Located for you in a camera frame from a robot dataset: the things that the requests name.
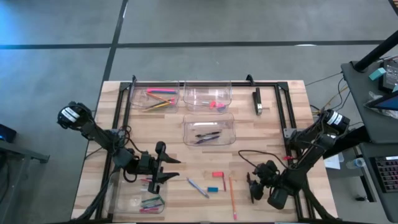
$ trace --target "plastic container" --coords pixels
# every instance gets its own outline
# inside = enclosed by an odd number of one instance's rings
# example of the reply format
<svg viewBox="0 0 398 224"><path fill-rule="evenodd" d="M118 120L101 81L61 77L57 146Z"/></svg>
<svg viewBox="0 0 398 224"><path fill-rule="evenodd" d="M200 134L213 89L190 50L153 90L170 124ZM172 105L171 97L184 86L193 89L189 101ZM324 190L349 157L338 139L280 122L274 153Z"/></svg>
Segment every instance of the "plastic container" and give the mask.
<svg viewBox="0 0 398 224"><path fill-rule="evenodd" d="M366 166L366 164L365 164L365 160L363 158L357 158L352 161L348 161L346 163L346 167L349 169L358 169L358 168L362 168L365 166Z"/></svg>
<svg viewBox="0 0 398 224"><path fill-rule="evenodd" d="M128 179L134 176L127 174ZM113 174L108 184L105 208L113 213L160 214L166 204L167 184L160 184L159 194L148 192L149 175L138 175L134 183L124 180L122 171Z"/></svg>
<svg viewBox="0 0 398 224"><path fill-rule="evenodd" d="M236 140L234 116L187 114L183 118L183 141L189 146L224 146Z"/></svg>
<svg viewBox="0 0 398 224"><path fill-rule="evenodd" d="M231 81L216 82L214 86L185 82L183 101L190 111L225 113L232 102Z"/></svg>
<svg viewBox="0 0 398 224"><path fill-rule="evenodd" d="M134 87L130 102L132 109L145 113L176 113L180 98L180 82L167 81L151 83Z"/></svg>

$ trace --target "wooden tabletop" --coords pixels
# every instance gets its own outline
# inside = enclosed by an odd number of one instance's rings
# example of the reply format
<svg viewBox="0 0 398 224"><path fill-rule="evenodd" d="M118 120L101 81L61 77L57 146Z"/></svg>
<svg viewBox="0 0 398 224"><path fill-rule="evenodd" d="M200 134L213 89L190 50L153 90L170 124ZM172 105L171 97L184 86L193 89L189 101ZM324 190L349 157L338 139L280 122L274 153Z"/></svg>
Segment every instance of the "wooden tabletop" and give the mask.
<svg viewBox="0 0 398 224"><path fill-rule="evenodd" d="M312 114L305 91L304 82L287 81L290 88L295 120L298 128L306 128L313 123ZM111 129L118 97L120 82L104 82L98 103L95 120L103 129ZM155 144L163 141L167 145L166 152L181 164L163 163L164 172L179 172L180 175L167 181L165 190L166 207L160 214L115 213L114 222L233 222L231 196L228 176L233 179L233 192L239 222L292 222L297 221L293 197L288 198L285 208L277 210L267 203L269 189L264 189L262 200L250 201L249 187L246 182L247 172L253 171L253 166L238 156L242 149L253 149L285 156L284 142L280 128L279 114L273 87L261 87L263 112L256 116L252 92L254 87L233 87L233 100L228 111L234 115L236 141L228 146L193 147L183 143L182 120L189 111L182 101L182 93L178 103L178 112L169 114L144 113L131 110L129 125L132 127L131 138L141 150L155 154ZM289 127L289 116L284 102L284 112ZM119 125L122 123L124 105L123 99ZM99 148L91 141L87 153ZM283 167L272 156L245 153L247 159L258 164L272 159L279 170ZM73 208L72 218L82 214L98 193L101 185L106 151L100 150L90 156L84 163L81 179ZM214 171L226 174L226 188L223 191L221 179L212 177ZM202 189L208 186L219 188L218 193L205 198L186 180L189 177ZM320 203L333 216L337 217L335 203L331 194L329 180L323 159L320 159L308 173L310 188ZM306 213L305 199L301 195L304 216Z"/></svg>

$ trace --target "black metal frame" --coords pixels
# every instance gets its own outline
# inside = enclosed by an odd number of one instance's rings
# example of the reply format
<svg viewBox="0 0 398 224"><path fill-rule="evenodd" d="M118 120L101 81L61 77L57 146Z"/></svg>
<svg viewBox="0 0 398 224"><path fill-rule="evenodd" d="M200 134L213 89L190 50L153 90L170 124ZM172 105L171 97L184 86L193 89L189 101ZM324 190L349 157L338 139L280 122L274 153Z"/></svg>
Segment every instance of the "black metal frame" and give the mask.
<svg viewBox="0 0 398 224"><path fill-rule="evenodd" d="M180 82L180 87L184 86L185 82ZM130 95L131 91L133 91L134 87L131 85L131 82L121 82L119 86L119 94L118 94L118 99L116 102L116 108L115 108L115 114L114 114L114 119L113 119L113 125L112 128L116 129L118 127L118 120L119 120L119 114L121 110L121 103L122 103L122 98L123 94L126 90L128 91L128 96L127 96L127 102L126 102L126 110L124 112L124 118L123 118L123 126L127 125L128 119L129 119L129 110L131 107L130 103ZM217 82L194 82L190 83L190 85L196 85L196 86L218 86L219 83ZM279 114L279 120L280 120L280 127L282 130L282 137L284 138L284 145L285 145L285 151L287 156L292 155L292 150L286 145L286 138L284 134L284 129L287 128L286 120L285 120L285 114L284 114L284 109L283 109L283 103L282 103L282 98L280 95L280 91L284 91L285 99L286 99L286 105L287 105L287 111L289 114L289 120L290 120L290 125L291 128L296 128L296 122L295 122L295 117L294 117L294 111L293 111L293 105L292 105L292 100L290 98L290 92L289 92L289 86L287 82L249 82L249 81L241 81L241 82L232 82L231 83L233 87L245 87L245 86L252 86L252 87L273 87L275 90L275 98L277 102L277 107L278 107L278 114ZM155 85L155 86L170 86L169 83L163 83L163 82L136 82L134 86L149 86L149 85ZM288 160L288 164L293 163L292 159ZM106 160L105 160L105 165L104 165L104 171L103 171L103 178L101 182L101 186L104 185L106 182L107 178L109 177L109 172L111 169L111 155L108 153ZM302 210L302 204L300 201L300 197L296 195L294 197L295 201L295 208L296 208L296 214L297 214L297 220L300 221L304 218L303 216L303 210ZM314 220L315 218L315 212L313 209L312 204L310 201L306 198L306 203L307 203L307 209L308 209L308 216L309 219ZM113 212L109 211L107 214L106 218L102 217L102 211L103 211L103 200L101 202L101 205L99 209L97 209L96 214L95 214L95 219L90 220L90 222L102 222L102 223L112 223L113 222Z"/></svg>

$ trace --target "gray floor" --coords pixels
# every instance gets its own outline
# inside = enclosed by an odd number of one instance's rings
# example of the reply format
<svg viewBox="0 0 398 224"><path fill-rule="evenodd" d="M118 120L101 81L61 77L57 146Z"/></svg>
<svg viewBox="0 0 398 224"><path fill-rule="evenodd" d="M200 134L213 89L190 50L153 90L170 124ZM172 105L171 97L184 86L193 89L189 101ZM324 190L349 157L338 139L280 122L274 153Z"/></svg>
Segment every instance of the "gray floor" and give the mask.
<svg viewBox="0 0 398 224"><path fill-rule="evenodd" d="M2 44L109 44L121 0L0 1ZM380 40L398 29L384 0L130 0L120 43ZM263 80L309 83L340 71L375 45L118 49L110 80ZM389 54L397 54L393 49ZM109 49L0 50L0 123L16 143L51 155L33 162L13 223L49 223L71 214L87 141L56 124L69 101L95 110ZM341 75L308 86L311 104L337 93ZM332 101L332 106L339 100ZM341 112L360 121L351 97ZM340 218L387 223L380 203L355 202L359 179L331 178Z"/></svg>

